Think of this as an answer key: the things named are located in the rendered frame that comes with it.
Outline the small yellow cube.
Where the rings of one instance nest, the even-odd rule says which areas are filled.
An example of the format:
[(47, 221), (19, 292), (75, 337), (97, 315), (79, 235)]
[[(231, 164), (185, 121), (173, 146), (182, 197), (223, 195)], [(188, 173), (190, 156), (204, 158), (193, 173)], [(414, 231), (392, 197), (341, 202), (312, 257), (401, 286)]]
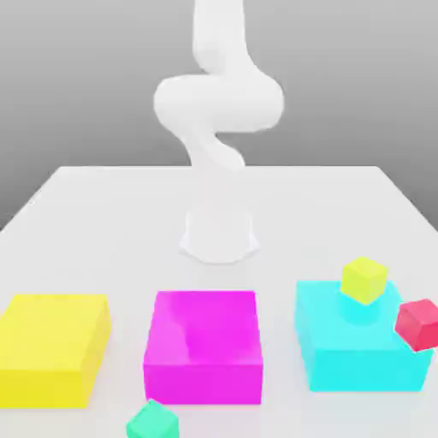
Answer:
[(347, 263), (342, 271), (340, 290), (362, 305), (370, 305), (384, 292), (388, 267), (367, 257)]

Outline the small green cube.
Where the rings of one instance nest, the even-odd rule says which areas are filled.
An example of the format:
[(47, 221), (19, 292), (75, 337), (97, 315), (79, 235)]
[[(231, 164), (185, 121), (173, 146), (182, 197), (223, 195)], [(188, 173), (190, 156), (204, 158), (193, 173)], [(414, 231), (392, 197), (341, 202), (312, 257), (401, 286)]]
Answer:
[(127, 438), (180, 438), (179, 418), (155, 400), (148, 400), (127, 423)]

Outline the small red cube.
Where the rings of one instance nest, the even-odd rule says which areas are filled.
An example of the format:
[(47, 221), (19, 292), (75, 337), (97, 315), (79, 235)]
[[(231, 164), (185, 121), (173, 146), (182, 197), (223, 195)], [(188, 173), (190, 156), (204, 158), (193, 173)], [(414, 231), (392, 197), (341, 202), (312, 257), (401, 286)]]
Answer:
[(402, 303), (394, 331), (414, 352), (438, 347), (438, 306), (430, 299)]

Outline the large magenta box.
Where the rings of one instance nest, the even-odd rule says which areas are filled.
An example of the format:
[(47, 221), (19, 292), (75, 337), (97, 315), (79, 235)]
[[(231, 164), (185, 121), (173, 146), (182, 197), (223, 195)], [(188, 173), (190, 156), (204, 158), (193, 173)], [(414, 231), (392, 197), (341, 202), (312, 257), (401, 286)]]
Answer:
[(143, 359), (165, 405), (258, 405), (263, 354), (253, 291), (160, 291)]

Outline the large cyan box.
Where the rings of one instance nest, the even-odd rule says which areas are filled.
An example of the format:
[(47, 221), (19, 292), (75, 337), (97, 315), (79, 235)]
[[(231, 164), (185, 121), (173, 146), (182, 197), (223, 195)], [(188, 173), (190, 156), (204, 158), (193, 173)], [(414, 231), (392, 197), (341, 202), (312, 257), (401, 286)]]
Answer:
[(414, 352), (395, 332), (402, 297), (392, 281), (370, 305), (339, 281), (298, 281), (294, 326), (310, 390), (417, 392), (435, 355)]

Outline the large yellow box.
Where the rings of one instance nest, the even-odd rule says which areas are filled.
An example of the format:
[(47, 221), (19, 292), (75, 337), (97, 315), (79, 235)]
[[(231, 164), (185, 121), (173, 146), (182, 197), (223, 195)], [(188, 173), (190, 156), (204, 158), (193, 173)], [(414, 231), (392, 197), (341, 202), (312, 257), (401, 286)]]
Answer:
[(16, 294), (0, 316), (0, 408), (85, 408), (110, 337), (104, 294)]

